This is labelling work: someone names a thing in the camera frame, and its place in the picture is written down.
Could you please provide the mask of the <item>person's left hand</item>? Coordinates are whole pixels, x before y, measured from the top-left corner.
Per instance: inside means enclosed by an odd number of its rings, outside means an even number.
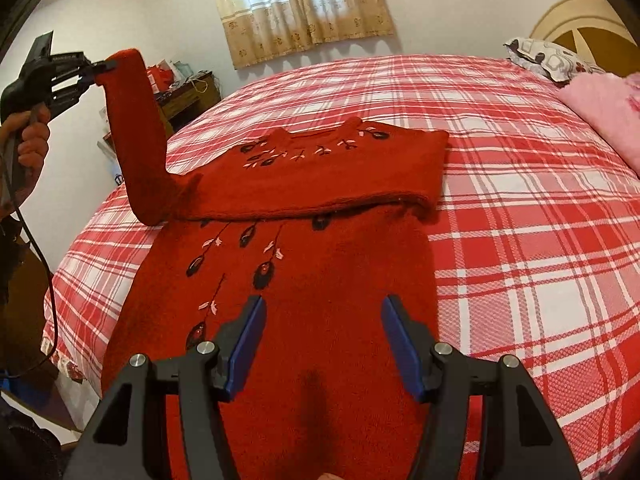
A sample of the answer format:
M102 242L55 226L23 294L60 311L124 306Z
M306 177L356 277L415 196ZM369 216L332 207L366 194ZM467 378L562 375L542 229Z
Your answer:
M26 172L25 183L14 188L18 206L32 194L42 173L44 159L49 151L50 120L50 110L44 104L39 104L29 112L11 114L2 122L1 145L6 144L9 138L18 141L17 161Z

